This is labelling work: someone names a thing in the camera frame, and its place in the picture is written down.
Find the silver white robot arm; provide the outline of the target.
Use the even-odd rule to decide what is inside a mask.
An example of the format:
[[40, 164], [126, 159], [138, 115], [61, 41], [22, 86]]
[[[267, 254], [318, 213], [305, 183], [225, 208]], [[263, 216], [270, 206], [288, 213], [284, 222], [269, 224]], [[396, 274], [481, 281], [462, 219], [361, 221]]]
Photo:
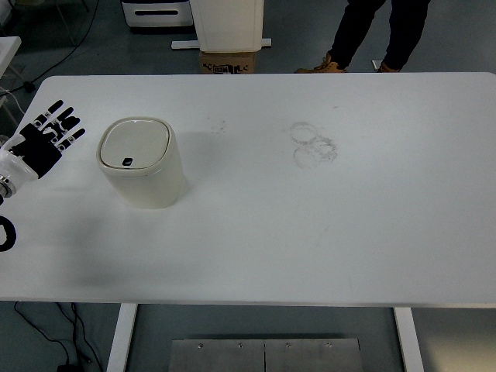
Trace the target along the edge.
[[58, 100], [2, 145], [1, 200], [12, 197], [26, 182], [44, 177], [85, 134], [73, 112], [73, 107]]

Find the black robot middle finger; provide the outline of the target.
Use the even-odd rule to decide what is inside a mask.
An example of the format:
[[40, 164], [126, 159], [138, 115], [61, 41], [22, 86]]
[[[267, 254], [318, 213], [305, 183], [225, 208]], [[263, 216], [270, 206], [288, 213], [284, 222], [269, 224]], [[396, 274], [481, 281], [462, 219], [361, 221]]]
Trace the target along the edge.
[[62, 121], [63, 119], [66, 119], [67, 117], [72, 117], [71, 114], [74, 111], [73, 107], [68, 107], [62, 113], [60, 113], [54, 120], [50, 121], [49, 123], [46, 124], [47, 128], [53, 128], [53, 122], [54, 121]]

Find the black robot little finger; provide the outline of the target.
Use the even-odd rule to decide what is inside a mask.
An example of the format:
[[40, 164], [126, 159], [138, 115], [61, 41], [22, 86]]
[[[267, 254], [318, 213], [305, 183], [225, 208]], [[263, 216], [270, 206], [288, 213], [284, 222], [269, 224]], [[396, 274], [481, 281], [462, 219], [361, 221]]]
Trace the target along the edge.
[[80, 128], [73, 134], [69, 135], [67, 138], [63, 139], [58, 145], [58, 150], [66, 150], [69, 148], [76, 140], [82, 137], [85, 134], [85, 129]]

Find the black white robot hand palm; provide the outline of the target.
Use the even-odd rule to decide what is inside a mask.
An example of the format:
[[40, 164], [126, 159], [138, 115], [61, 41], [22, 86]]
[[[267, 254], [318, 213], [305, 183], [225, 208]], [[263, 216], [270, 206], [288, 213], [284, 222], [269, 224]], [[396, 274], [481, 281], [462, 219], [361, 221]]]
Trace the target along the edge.
[[50, 139], [33, 124], [26, 125], [1, 148], [1, 189], [19, 190], [44, 177], [61, 157]]

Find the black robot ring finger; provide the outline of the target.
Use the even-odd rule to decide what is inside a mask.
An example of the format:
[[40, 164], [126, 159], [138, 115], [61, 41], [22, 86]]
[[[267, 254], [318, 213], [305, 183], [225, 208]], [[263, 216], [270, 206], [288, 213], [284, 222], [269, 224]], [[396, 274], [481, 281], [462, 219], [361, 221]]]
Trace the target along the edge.
[[56, 133], [53, 140], [61, 140], [65, 135], [69, 133], [79, 122], [81, 121], [78, 117], [67, 117], [62, 121], [54, 121], [53, 129]]

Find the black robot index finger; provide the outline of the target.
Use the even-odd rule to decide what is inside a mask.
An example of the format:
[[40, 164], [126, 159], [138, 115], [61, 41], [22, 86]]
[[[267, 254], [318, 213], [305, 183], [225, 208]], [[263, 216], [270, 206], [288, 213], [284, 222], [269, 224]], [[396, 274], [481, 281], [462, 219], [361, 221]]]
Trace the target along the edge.
[[54, 102], [44, 113], [37, 117], [37, 121], [40, 123], [45, 123], [49, 117], [52, 116], [61, 106], [64, 104], [63, 100], [58, 100]]

